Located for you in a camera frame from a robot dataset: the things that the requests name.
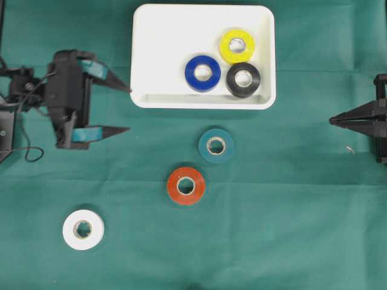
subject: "tape roll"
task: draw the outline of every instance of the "tape roll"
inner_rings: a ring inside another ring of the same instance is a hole
[[[232,45],[239,43],[238,50],[232,50]],[[220,41],[220,55],[229,64],[248,62],[254,53],[254,38],[241,29],[229,30]]]
[[[87,224],[89,233],[79,234],[81,224]],[[75,250],[83,251],[96,246],[103,237],[105,226],[99,215],[90,210],[77,210],[71,213],[63,224],[63,238],[67,245]]]
[[[184,194],[179,189],[179,183],[184,179],[189,179],[193,182],[193,189],[187,194]],[[206,182],[196,169],[180,167],[169,176],[167,191],[174,202],[180,205],[192,205],[198,202],[203,196],[206,191]]]
[[[210,69],[208,79],[199,80],[195,76],[195,70],[199,66],[207,66]],[[188,85],[198,92],[207,92],[213,89],[219,82],[221,70],[219,63],[209,56],[197,56],[191,59],[186,65],[186,80]]]
[[[248,74],[251,78],[247,86],[239,86],[235,77],[239,73]],[[261,75],[255,66],[249,63],[237,63],[231,67],[226,77],[227,88],[235,97],[247,98],[250,97],[259,88],[261,84]]]
[[[214,152],[212,143],[218,141],[222,144],[219,152]],[[222,129],[211,129],[205,132],[199,140],[199,153],[207,161],[213,164],[221,164],[234,154],[234,141],[231,135]]]

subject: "white tray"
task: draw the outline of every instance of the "white tray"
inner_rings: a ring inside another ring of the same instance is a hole
[[[261,85],[248,98],[226,87],[230,65],[219,53],[222,35],[231,28],[248,31],[256,48],[250,63],[261,73]],[[186,82],[188,61],[206,54],[219,62],[222,76],[211,91],[193,91]],[[256,109],[276,98],[274,16],[263,6],[145,4],[134,13],[131,98],[143,108]]]

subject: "teal tape roll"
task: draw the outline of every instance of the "teal tape roll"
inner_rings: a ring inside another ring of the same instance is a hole
[[[214,150],[213,144],[221,146]],[[199,140],[199,153],[207,161],[220,164],[228,161],[234,154],[234,141],[231,135],[222,129],[211,129],[205,132]]]

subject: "yellow tape roll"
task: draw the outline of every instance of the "yellow tape roll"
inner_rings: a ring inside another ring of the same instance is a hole
[[[230,44],[233,41],[244,42],[244,49],[241,52],[232,51]],[[254,38],[246,31],[241,29],[232,29],[228,31],[221,39],[220,42],[220,54],[222,58],[229,64],[248,62],[255,49]]]

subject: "blue tape roll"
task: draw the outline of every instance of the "blue tape roll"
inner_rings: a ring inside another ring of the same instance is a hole
[[[212,75],[208,80],[202,81],[195,77],[195,68],[198,65],[208,65]],[[213,89],[219,82],[221,70],[219,63],[209,56],[197,56],[191,59],[186,66],[186,80],[189,86],[198,92],[207,92]]]
[[[210,145],[213,141],[219,141],[223,145],[223,151],[213,153]],[[234,141],[231,135],[222,129],[211,129],[205,132],[199,140],[199,153],[210,163],[220,164],[228,161],[234,154]]]

